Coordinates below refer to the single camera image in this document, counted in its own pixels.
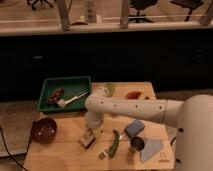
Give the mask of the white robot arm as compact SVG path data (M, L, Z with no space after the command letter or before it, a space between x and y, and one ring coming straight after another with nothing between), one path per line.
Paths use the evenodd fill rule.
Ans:
M116 99L99 87L85 107L91 128L102 125L105 113L176 127L175 171L213 171L213 96L195 95L185 101Z

